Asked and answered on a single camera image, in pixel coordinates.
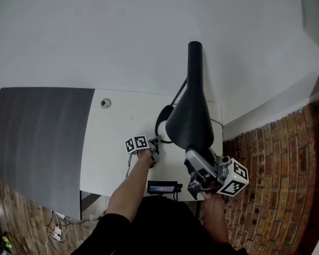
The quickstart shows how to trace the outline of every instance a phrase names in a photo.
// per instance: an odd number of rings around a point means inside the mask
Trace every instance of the hand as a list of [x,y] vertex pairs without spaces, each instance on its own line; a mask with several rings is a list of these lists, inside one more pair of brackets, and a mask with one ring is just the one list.
[[207,194],[205,192],[202,192],[201,195],[204,197],[204,200],[213,200],[213,201],[221,201],[223,202],[222,195],[219,193],[216,194]]
[[151,159],[152,152],[149,149],[138,150],[137,156],[138,156],[139,159],[142,159],[142,158]]

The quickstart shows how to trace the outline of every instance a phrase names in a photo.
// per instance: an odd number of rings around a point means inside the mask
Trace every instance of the white tabletop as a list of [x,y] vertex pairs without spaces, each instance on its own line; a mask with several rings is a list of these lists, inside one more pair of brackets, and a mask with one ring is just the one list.
[[[102,109],[100,102],[109,98],[112,105]],[[95,90],[87,122],[82,153],[80,190],[111,196],[113,191],[125,179],[128,159],[124,142],[131,136],[145,134],[148,139],[155,137],[154,127],[158,115],[164,106],[170,104],[173,97],[116,90]],[[212,119],[221,122],[221,106],[208,102]],[[222,154],[222,127],[212,121],[214,143],[212,149]],[[160,162],[150,169],[148,180],[178,181],[183,184],[179,200],[194,200],[187,191],[190,180],[187,168],[183,164],[185,151],[171,144],[159,145]],[[131,168],[137,161],[133,156]]]

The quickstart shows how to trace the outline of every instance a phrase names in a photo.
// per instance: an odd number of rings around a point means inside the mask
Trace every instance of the dark gray panel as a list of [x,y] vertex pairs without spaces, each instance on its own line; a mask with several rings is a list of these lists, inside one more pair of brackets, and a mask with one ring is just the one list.
[[0,179],[80,219],[80,167],[94,89],[0,90]]

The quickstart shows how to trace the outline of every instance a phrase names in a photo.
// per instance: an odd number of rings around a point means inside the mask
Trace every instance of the power strip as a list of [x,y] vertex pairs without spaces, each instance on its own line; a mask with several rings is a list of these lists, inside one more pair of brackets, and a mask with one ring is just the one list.
[[60,236],[62,235],[62,230],[59,227],[55,227],[54,231],[52,231],[51,233],[52,233],[52,237],[55,240],[60,241]]

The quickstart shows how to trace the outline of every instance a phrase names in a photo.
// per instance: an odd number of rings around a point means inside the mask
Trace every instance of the wooden floor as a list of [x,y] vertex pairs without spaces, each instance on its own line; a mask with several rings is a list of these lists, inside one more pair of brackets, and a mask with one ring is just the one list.
[[[101,216],[106,209],[109,197],[101,196],[82,214],[82,220],[93,220]],[[46,232],[52,219],[52,212],[33,201],[26,199],[8,185],[0,181],[0,234],[8,233],[15,254],[47,254]],[[53,216],[48,226],[54,229],[56,218]],[[71,224],[65,236],[64,243],[52,242],[55,250],[48,240],[48,253],[71,254],[93,231],[98,221],[84,222],[80,225]]]

